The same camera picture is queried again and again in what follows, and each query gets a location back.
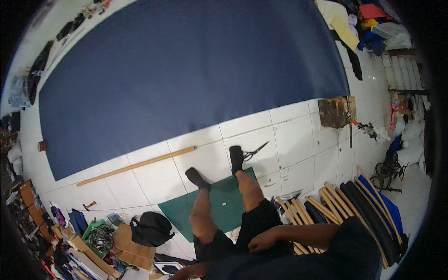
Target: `clothing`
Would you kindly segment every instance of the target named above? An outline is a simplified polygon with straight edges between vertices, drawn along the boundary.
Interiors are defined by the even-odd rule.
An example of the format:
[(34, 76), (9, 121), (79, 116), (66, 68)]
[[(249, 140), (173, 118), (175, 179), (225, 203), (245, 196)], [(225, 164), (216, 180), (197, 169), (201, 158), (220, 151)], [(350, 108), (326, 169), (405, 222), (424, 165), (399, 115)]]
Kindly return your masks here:
[(274, 257), (239, 254), (215, 263), (207, 279), (375, 279), (381, 255), (357, 217), (337, 230), (325, 253)]
[[(198, 262), (218, 262), (237, 254), (249, 253), (249, 242), (260, 233), (282, 224), (276, 207), (264, 199), (258, 206), (241, 215), (241, 229), (237, 243), (233, 244), (222, 230), (218, 229), (209, 244), (201, 244), (197, 237), (193, 238), (194, 250)], [(271, 257), (293, 255), (293, 245), (279, 241), (271, 249), (262, 253)]]

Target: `navy blue fabric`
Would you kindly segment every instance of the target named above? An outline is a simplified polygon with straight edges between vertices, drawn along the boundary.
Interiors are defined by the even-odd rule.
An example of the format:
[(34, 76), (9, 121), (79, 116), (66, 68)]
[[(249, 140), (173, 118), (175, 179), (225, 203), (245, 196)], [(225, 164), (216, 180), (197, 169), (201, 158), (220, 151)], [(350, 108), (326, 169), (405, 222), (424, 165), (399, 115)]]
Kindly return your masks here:
[(40, 91), (54, 178), (197, 129), (349, 94), (313, 1), (139, 0), (100, 23)]

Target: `black foam tube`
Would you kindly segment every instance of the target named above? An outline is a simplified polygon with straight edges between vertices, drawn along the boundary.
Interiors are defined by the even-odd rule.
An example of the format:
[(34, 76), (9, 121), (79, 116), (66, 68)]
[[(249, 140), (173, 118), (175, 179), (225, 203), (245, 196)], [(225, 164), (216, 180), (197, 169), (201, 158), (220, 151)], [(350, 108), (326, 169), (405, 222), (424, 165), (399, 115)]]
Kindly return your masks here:
[(319, 210), (314, 207), (309, 201), (305, 201), (305, 209), (310, 215), (315, 224), (326, 224), (327, 220), (323, 217)]
[(353, 203), (355, 208), (361, 214), (363, 219), (366, 221), (369, 228), (372, 230), (373, 234), (378, 239), (381, 248), (383, 249), (384, 255), (389, 266), (393, 265), (397, 258), (398, 252), (395, 248), (394, 242), (384, 227), (383, 223), (379, 219), (378, 215), (375, 213), (372, 206), (364, 198), (364, 196), (359, 192), (352, 181), (348, 181), (346, 185), (341, 184), (340, 189), (348, 197), (348, 199)]

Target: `white tile floor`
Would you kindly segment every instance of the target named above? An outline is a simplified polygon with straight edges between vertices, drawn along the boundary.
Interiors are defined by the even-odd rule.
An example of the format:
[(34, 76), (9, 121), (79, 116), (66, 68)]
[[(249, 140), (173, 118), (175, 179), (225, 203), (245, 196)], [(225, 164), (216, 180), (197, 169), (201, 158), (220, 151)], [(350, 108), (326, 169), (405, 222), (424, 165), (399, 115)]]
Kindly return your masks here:
[[(108, 13), (111, 14), (119, 10), (119, 5), (122, 7), (130, 2), (133, 0), (120, 0), (116, 2), (115, 7), (113, 1), (112, 9), (109, 9)], [(326, 20), (332, 19), (334, 10), (325, 9), (322, 5), (319, 10)], [(95, 26), (91, 25), (85, 33)], [(389, 127), (390, 103), (386, 74), (392, 77), (398, 75), (399, 79), (394, 80), (394, 83), (398, 88), (405, 87), (401, 73), (395, 73), (400, 71), (399, 60), (393, 57), (386, 61), (384, 58), (375, 58), (372, 53), (357, 50), (364, 78), (363, 81), (358, 81), (353, 74), (346, 50), (339, 42), (336, 45), (347, 73), (351, 94), (356, 98), (358, 121), (371, 121), (375, 126)], [(405, 61), (405, 67), (410, 70), (409, 62)], [(411, 67), (415, 70), (417, 65), (412, 61)], [(418, 77), (416, 83), (421, 87), (419, 82)], [(411, 77), (409, 83), (415, 86)], [(348, 126), (343, 129), (321, 127), (318, 111), (317, 99), (314, 99), (243, 116), (167, 139), (55, 182), (45, 152), (39, 153), (36, 149), (36, 143), (42, 141), (37, 95), (35, 105), (22, 112), (20, 141), (24, 177), (33, 181), (47, 209), (49, 201), (53, 201), (65, 214), (67, 210), (75, 208), (83, 210), (86, 218), (92, 220), (94, 217), (106, 218), (107, 214), (112, 212), (124, 212), (131, 216), (151, 210), (161, 213), (159, 203), (197, 189), (184, 175), (186, 169), (195, 166), (210, 182), (218, 181), (231, 175), (228, 158), (228, 148), (231, 145), (238, 144), (245, 151), (253, 151), (269, 141), (253, 159), (243, 165), (245, 168), (254, 167), (265, 197), (302, 190), (299, 197), (302, 201), (306, 195), (319, 198), (318, 190), (324, 182), (340, 184), (352, 179), (356, 175), (357, 164), (371, 175), (375, 164), (383, 160), (389, 142), (377, 143), (354, 129), (353, 147), (350, 149)], [(117, 168), (192, 145), (198, 146), (194, 152), (114, 175), (83, 187), (75, 185), (79, 181)], [(399, 207), (408, 209), (404, 197), (398, 195), (395, 199), (401, 203)], [(90, 212), (84, 211), (82, 204), (89, 204), (93, 200), (97, 205), (92, 207)], [(405, 214), (403, 220), (405, 232), (409, 228), (415, 234), (418, 230), (418, 226), (415, 226), (419, 224), (418, 219), (415, 221)], [(158, 248), (158, 252), (185, 259), (195, 258), (192, 244), (175, 227), (173, 232), (176, 232), (175, 237)]]

